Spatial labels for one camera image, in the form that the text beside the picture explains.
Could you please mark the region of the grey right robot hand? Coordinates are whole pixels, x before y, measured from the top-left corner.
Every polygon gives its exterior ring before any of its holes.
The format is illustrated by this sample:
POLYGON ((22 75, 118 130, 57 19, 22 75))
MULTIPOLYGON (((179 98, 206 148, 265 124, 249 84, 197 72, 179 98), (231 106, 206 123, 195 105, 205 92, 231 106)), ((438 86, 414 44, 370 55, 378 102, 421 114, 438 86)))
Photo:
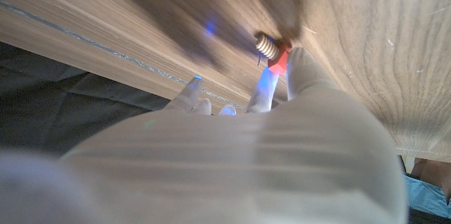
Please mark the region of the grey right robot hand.
POLYGON ((2 223, 406 223, 393 139, 305 49, 288 99, 265 72, 246 114, 217 116, 193 78, 164 109, 58 159, 1 152, 2 223))

